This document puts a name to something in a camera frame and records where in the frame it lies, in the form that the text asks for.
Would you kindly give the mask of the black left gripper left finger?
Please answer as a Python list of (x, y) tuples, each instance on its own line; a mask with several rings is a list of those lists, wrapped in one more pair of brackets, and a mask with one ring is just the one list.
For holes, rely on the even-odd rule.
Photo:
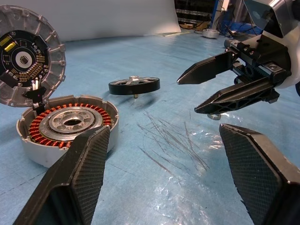
[(90, 225), (103, 185), (110, 127), (78, 135), (45, 173), (14, 225)]

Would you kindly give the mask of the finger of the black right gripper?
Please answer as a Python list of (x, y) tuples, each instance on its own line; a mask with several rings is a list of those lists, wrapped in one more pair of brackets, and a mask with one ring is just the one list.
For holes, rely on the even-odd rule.
[(236, 111), (260, 101), (272, 104), (278, 100), (279, 96), (274, 85), (265, 77), (254, 82), (241, 82), (219, 90), (197, 106), (195, 112), (221, 114)]
[(233, 63), (240, 56), (234, 51), (227, 51), (193, 64), (178, 78), (177, 84), (201, 84), (216, 75), (231, 70)]

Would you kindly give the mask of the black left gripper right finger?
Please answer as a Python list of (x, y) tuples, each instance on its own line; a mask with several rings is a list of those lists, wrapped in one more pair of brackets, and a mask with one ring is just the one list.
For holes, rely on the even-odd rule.
[(254, 225), (300, 225), (300, 169), (264, 134), (230, 124), (219, 132)]

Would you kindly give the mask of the silver motor housing copper windings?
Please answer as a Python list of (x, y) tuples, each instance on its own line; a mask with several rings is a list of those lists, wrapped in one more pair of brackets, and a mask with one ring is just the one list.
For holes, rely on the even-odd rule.
[(52, 98), (40, 113), (29, 108), (17, 121), (16, 130), (30, 160), (51, 167), (88, 129), (110, 127), (108, 150), (117, 143), (119, 112), (115, 105), (96, 96)]

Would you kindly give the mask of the silver drone motor bell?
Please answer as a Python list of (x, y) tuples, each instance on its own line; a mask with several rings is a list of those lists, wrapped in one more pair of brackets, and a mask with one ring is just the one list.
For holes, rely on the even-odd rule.
[(160, 79), (157, 77), (130, 76), (128, 79), (117, 80), (108, 84), (112, 95), (133, 95), (138, 98), (140, 94), (160, 89)]

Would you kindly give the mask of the round grey metal object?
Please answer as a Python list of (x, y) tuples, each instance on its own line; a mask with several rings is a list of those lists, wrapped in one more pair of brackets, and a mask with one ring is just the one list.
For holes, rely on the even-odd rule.
[(0, 5), (0, 104), (39, 107), (65, 80), (65, 46), (42, 15)]

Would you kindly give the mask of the dark storage shelf rack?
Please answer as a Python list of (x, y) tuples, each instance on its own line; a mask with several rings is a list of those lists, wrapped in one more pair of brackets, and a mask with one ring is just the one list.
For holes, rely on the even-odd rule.
[(213, 26), (217, 17), (228, 9), (230, 0), (174, 0), (175, 11), (180, 25), (194, 26), (208, 22)]

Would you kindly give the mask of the blue table cover sheet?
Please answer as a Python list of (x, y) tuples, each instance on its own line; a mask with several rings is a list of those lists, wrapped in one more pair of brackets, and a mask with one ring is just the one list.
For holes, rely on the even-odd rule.
[[(231, 177), (221, 123), (265, 134), (300, 168), (300, 97), (280, 89), (277, 102), (227, 112), (220, 120), (194, 108), (233, 85), (219, 74), (199, 85), (178, 85), (195, 62), (224, 51), (224, 37), (192, 31), (171, 36), (66, 42), (66, 79), (54, 97), (81, 94), (112, 102), (119, 137), (109, 151), (93, 225), (252, 225)], [(157, 77), (160, 89), (112, 95), (108, 84), (130, 76)]]

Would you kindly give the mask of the white backdrop board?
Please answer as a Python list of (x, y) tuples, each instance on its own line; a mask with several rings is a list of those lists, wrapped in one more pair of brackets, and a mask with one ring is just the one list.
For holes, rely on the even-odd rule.
[(44, 16), (63, 41), (180, 32), (174, 0), (11, 0)]

